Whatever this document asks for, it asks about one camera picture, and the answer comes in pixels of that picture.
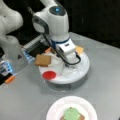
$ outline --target white plate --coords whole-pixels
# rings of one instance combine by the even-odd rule
[[[97,120],[97,114],[93,106],[83,98],[68,96],[57,100],[49,109],[46,120],[60,120],[64,111],[69,108],[76,108],[85,116],[85,120]]]

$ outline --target table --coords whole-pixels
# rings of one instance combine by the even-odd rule
[[[99,120],[120,117],[120,49],[70,33],[73,42],[85,48],[91,67],[81,87],[52,90],[42,79],[34,61],[23,68],[9,85],[0,86],[0,120],[45,120],[59,98],[79,96],[95,108]]]

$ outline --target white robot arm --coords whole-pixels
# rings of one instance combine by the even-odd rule
[[[5,53],[4,60],[12,64],[15,72],[19,71],[27,61],[17,38],[7,34],[19,29],[22,25],[22,16],[0,0],[0,46]]]
[[[34,14],[32,20],[34,28],[40,33],[49,34],[52,47],[62,53],[69,63],[76,63],[75,45],[69,36],[66,10],[55,0],[41,2],[45,9]]]

